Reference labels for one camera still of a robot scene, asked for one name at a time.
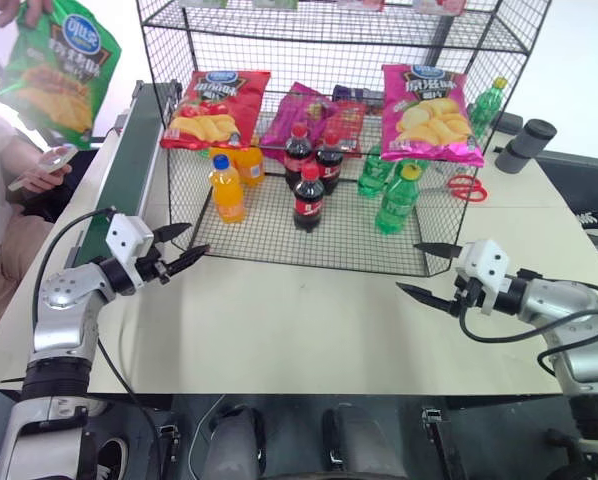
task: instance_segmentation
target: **pink chip bag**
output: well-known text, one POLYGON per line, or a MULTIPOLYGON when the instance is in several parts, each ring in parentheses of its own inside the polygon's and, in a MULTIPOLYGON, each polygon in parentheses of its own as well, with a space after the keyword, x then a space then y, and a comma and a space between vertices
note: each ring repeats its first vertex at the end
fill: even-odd
POLYGON ((382 158, 483 166, 463 87, 466 76, 421 65, 384 65, 382 158))

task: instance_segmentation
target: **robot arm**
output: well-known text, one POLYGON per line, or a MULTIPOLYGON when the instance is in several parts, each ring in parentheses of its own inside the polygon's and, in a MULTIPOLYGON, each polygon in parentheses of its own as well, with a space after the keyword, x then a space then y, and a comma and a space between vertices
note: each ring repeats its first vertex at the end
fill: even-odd
POLYGON ((39 292, 38 322, 21 401, 14 405, 0 454, 0 479, 90 478, 96 451, 84 430, 93 401, 86 397, 99 337, 97 316, 117 294, 132 295, 155 278, 194 264, 208 246, 166 263, 160 246, 189 228, 151 232, 139 217, 115 214, 106 243, 113 257, 64 270, 39 292))
POLYGON ((528 270, 507 275, 508 257, 492 240, 469 243, 464 248, 434 243, 417 247, 427 254, 458 257, 453 300, 437 298, 413 285, 397 284, 417 301, 459 317, 464 333, 476 341, 506 343, 543 335, 549 350, 540 354, 538 360, 544 369, 554 373, 564 395, 569 397, 582 435, 581 449, 598 471, 598 287, 546 280, 528 270), (493 310, 516 315, 536 330, 513 337, 479 337, 465 323, 466 311, 474 306, 481 307, 486 315, 493 310), (543 365, 546 356, 554 372, 543 365))

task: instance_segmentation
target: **metal grid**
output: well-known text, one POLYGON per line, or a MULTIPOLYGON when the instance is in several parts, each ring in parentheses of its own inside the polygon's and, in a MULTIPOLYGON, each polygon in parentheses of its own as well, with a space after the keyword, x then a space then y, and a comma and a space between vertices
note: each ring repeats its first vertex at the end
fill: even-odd
MULTIPOLYGON (((507 105, 550 0, 469 0, 464 14, 454 18, 420 15, 411 3, 390 1, 379 13, 341 10, 335 0, 300 0, 297 11, 255 9, 250 0, 229 0, 226 9, 182 9, 177 0, 137 0, 137 8, 154 83, 174 80, 185 88, 195 70, 272 72, 256 128, 260 135, 295 81, 326 96, 337 84, 381 91, 383 64, 427 64, 467 73, 469 103, 495 77, 504 76, 507 105)), ((174 100, 164 92, 157 90, 167 122, 168 102, 174 100)), ((484 132, 482 146, 490 137, 490 130, 484 132)), ((366 116, 362 151, 380 138, 380 118, 366 116)), ((434 275, 447 270, 448 261, 422 255, 412 245, 456 242, 466 204, 443 185, 457 173, 457 165, 431 165, 419 182, 422 193, 406 231, 383 236, 373 224, 379 199, 356 194, 354 180, 363 161, 346 160, 344 181, 326 199, 322 225, 306 234, 294 229, 292 194, 274 175, 258 189, 247 190, 247 219, 224 225, 208 204, 210 161, 194 152, 170 151, 171 220, 196 225, 179 239, 179 246, 208 242, 219 256, 372 272, 434 275)), ((282 172, 272 160, 267 168, 282 172)))

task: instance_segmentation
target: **white table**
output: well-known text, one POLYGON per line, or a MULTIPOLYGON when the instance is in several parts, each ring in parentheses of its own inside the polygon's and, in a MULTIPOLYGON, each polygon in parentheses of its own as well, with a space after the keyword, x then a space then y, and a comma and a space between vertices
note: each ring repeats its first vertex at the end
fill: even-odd
MULTIPOLYGON (((498 136, 491 145, 507 138, 498 136)), ((109 135, 55 231, 94 207, 116 143, 116 135, 109 135)), ((531 161, 508 175, 493 160, 488 153, 480 173, 490 196, 468 208, 460 243, 493 238, 509 254, 510 272, 525 267, 598 284, 598 253, 539 166, 531 161)), ((167 204, 164 185, 156 182, 153 190, 145 217, 156 226, 165 223, 167 204)), ((62 268, 77 235, 60 244, 48 272, 62 268)), ((0 380, 25 372, 38 261, 0 323, 0 380)), ((165 287, 153 282, 133 297, 118 298, 102 311, 99 328, 118 368, 144 393, 558 392, 535 362, 545 349, 541 338, 475 343, 456 319, 395 287, 400 280, 451 298, 454 278, 453 271, 397 278, 206 257, 165 287)), ((468 321, 482 335, 528 328, 477 309, 468 321)), ((99 354, 90 391, 123 391, 99 354)))

